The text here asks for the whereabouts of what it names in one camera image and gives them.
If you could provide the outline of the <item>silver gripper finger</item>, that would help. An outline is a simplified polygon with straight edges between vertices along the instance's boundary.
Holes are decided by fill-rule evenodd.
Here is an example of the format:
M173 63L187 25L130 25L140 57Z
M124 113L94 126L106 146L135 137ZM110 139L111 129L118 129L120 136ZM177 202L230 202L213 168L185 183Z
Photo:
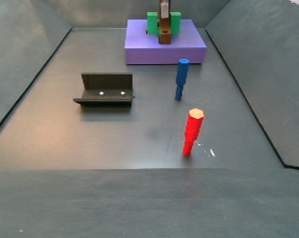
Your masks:
M170 18L170 1L160 0L160 19Z

